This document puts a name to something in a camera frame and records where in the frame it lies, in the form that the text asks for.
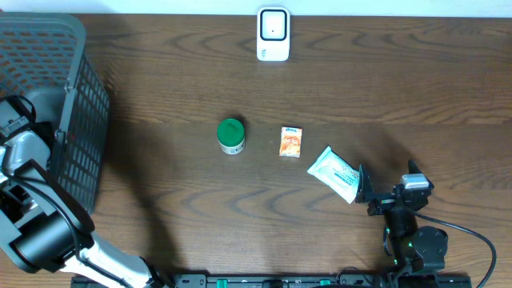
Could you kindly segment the green lid jar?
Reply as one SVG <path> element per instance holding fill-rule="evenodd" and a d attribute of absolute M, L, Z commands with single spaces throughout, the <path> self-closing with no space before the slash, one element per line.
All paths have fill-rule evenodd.
<path fill-rule="evenodd" d="M 218 143 L 221 150 L 230 155 L 239 154 L 245 147 L 245 127 L 235 118 L 226 118 L 217 129 Z"/>

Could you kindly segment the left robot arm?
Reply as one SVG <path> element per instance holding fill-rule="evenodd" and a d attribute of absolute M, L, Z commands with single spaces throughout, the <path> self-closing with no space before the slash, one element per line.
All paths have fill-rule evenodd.
<path fill-rule="evenodd" d="M 1 248 L 20 269 L 66 272 L 105 287 L 172 287 L 143 258 L 95 233 L 86 210 L 48 171 L 52 123 L 31 100 L 1 100 Z"/>

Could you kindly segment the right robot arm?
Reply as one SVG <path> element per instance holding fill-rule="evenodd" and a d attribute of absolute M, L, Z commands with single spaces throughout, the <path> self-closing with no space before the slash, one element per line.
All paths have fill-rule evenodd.
<path fill-rule="evenodd" d="M 363 165 L 355 201 L 367 205 L 369 216 L 385 219 L 384 250 L 395 260 L 395 267 L 373 276 L 372 287 L 414 287 L 425 283 L 438 287 L 437 274 L 445 268 L 448 236 L 432 226 L 418 226 L 416 213 L 428 204 L 433 183 L 414 161 L 409 172 L 388 193 L 377 193 Z"/>

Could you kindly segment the mint Zappy wipes pack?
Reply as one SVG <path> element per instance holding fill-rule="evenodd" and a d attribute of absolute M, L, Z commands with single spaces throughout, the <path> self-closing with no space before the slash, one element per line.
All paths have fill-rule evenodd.
<path fill-rule="evenodd" d="M 308 174 L 330 187 L 347 203 L 351 204 L 359 187 L 359 171 L 355 170 L 328 146 L 307 170 Z"/>

